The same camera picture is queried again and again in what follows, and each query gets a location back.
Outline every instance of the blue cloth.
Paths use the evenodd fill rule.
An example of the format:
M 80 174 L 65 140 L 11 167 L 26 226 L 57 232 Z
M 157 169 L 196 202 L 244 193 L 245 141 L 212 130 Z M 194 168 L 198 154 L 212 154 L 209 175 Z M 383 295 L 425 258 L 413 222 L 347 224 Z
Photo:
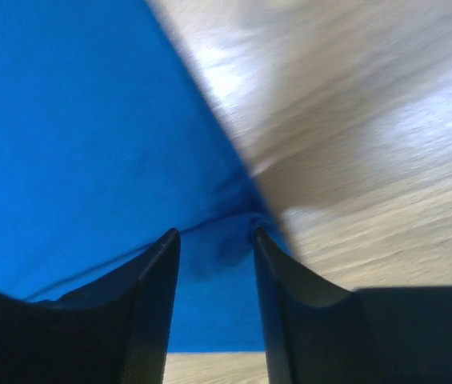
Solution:
M 258 225 L 277 232 L 142 0 L 0 0 L 1 292 L 56 299 L 176 227 L 170 350 L 262 350 Z

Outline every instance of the light wood surface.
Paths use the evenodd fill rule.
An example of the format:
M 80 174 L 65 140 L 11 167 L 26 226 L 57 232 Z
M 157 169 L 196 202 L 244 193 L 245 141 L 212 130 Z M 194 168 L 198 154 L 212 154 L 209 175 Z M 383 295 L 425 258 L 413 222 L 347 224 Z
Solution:
M 298 257 L 346 288 L 452 284 L 452 0 L 154 0 Z M 266 382 L 262 354 L 166 382 Z

